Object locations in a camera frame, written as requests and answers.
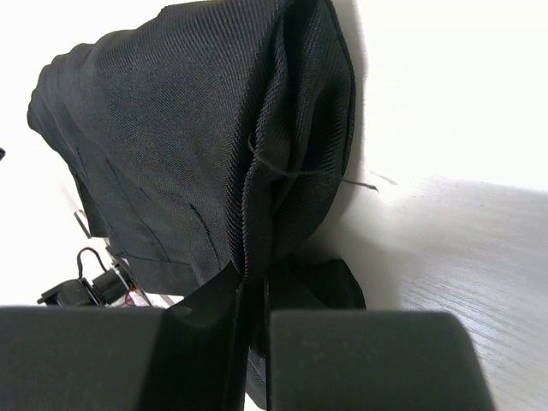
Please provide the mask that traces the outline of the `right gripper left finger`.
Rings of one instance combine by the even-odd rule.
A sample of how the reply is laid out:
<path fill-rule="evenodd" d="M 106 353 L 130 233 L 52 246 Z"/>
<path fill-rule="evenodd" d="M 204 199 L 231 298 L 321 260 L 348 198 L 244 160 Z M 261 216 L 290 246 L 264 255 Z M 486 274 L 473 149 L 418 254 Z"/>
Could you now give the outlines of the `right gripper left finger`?
<path fill-rule="evenodd" d="M 226 267 L 180 303 L 5 307 L 4 410 L 241 410 L 247 332 Z"/>

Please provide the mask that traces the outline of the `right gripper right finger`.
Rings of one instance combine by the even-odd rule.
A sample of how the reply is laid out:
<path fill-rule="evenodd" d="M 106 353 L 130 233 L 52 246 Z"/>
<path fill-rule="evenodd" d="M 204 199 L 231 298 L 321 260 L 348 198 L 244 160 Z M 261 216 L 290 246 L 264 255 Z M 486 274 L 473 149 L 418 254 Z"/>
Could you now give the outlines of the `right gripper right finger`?
<path fill-rule="evenodd" d="M 270 410 L 492 410 L 471 337 L 440 311 L 331 309 L 265 281 Z"/>

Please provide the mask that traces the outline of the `black pleated skirt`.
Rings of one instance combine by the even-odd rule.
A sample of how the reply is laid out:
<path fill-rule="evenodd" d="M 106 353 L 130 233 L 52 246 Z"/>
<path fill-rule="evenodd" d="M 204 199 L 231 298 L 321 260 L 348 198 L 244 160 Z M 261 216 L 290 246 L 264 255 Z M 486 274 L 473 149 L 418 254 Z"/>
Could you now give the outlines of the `black pleated skirt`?
<path fill-rule="evenodd" d="M 331 2 L 202 1 L 55 57 L 27 122 L 141 288 L 190 295 L 228 265 L 247 280 L 264 408 L 265 309 L 365 306 L 344 261 L 295 257 L 336 197 L 355 98 Z"/>

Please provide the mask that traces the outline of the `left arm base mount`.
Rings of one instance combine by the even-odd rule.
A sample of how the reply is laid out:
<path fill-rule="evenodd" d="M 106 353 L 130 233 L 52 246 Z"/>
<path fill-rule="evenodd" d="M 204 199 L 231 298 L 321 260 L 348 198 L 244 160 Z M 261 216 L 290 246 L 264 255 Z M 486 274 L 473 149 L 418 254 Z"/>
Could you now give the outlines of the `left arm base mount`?
<path fill-rule="evenodd" d="M 102 272 L 93 280 L 84 277 L 82 254 L 92 253 Z M 168 295 L 147 294 L 131 278 L 128 264 L 113 259 L 107 266 L 92 247 L 82 248 L 76 255 L 77 277 L 45 291 L 38 298 L 47 307 L 156 307 L 168 308 L 176 302 Z"/>

